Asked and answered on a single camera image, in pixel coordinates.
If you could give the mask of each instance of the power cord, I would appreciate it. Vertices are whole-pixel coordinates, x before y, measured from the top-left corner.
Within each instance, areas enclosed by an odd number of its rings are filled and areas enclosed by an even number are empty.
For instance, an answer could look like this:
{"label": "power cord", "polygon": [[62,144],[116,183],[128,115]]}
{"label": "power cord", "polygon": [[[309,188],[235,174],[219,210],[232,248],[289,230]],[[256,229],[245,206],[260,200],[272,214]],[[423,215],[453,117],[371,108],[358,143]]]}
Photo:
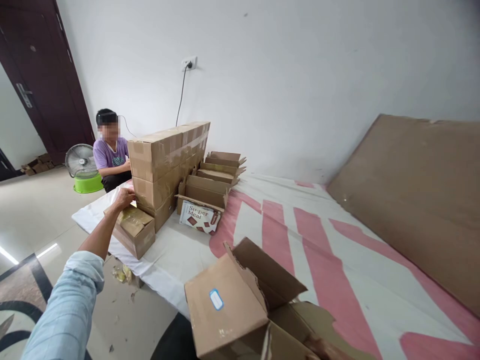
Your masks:
{"label": "power cord", "polygon": [[182,99],[184,97],[184,85],[185,85],[185,74],[187,73],[187,68],[191,69],[193,66],[192,62],[190,61],[186,66],[185,70],[183,70],[183,82],[181,83],[181,96],[180,96],[180,105],[178,105],[178,113],[176,114],[176,122],[175,127],[177,127],[179,123],[179,115],[180,115],[180,107],[182,106]]}
{"label": "power cord", "polygon": [[132,134],[132,132],[130,131],[130,129],[129,129],[129,126],[128,126],[128,124],[127,124],[127,119],[125,118],[125,116],[123,116],[123,115],[119,115],[118,117],[119,117],[119,118],[120,118],[120,117],[122,117],[122,118],[123,118],[123,121],[125,122],[126,129],[127,129],[127,130],[128,130],[128,132],[130,133],[130,135],[132,135],[134,138],[136,138],[136,136],[135,136],[135,135],[133,135],[133,134]]}

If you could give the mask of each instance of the power outlet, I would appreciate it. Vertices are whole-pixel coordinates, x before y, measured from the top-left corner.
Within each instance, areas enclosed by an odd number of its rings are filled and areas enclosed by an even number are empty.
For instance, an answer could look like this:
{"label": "power outlet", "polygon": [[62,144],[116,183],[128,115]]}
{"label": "power outlet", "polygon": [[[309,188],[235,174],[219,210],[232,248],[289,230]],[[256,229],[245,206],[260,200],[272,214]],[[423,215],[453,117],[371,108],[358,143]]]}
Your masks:
{"label": "power outlet", "polygon": [[[188,68],[187,65],[191,62],[191,68]],[[186,71],[190,71],[193,69],[197,68],[197,57],[196,56],[190,56],[181,61],[181,71],[184,72],[186,68]]]}

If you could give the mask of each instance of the white bed sheet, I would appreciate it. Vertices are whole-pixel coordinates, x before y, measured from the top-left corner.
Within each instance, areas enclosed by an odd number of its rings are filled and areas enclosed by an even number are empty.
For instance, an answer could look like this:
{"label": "white bed sheet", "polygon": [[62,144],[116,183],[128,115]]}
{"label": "white bed sheet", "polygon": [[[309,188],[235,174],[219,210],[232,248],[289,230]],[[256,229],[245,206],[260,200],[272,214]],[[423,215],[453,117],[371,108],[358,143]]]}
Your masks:
{"label": "white bed sheet", "polygon": [[[118,191],[73,220],[91,233]],[[480,358],[480,321],[317,184],[244,174],[214,236],[174,213],[140,260],[114,237],[109,251],[189,317],[185,282],[222,255],[223,241],[245,236],[307,286],[301,300],[329,310],[335,329],[378,359]]]}

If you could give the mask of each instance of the hand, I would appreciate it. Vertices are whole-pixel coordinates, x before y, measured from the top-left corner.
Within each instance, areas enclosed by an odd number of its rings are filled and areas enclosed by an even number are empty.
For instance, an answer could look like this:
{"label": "hand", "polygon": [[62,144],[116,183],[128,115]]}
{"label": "hand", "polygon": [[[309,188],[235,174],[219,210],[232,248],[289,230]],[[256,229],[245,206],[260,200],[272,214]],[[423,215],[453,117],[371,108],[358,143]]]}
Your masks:
{"label": "hand", "polygon": [[127,161],[125,161],[122,166],[124,172],[132,170],[132,166],[130,165],[130,159],[127,159]]}
{"label": "hand", "polygon": [[112,205],[112,208],[120,212],[130,205],[133,200],[135,200],[135,192],[130,188],[122,187]]}
{"label": "hand", "polygon": [[[352,357],[336,348],[327,341],[324,341],[316,334],[310,334],[303,342],[321,360],[353,360]],[[307,355],[306,360],[314,360],[315,357]]]}

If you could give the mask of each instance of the boy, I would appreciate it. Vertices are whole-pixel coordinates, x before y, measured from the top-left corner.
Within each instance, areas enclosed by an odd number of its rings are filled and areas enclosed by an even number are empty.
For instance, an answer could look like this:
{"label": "boy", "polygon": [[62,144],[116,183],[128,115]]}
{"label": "boy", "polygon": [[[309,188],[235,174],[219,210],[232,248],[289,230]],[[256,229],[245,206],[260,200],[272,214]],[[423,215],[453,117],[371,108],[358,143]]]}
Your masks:
{"label": "boy", "polygon": [[102,109],[96,113],[96,124],[101,138],[93,144],[93,157],[107,193],[132,178],[127,140],[119,137],[120,126],[117,113]]}

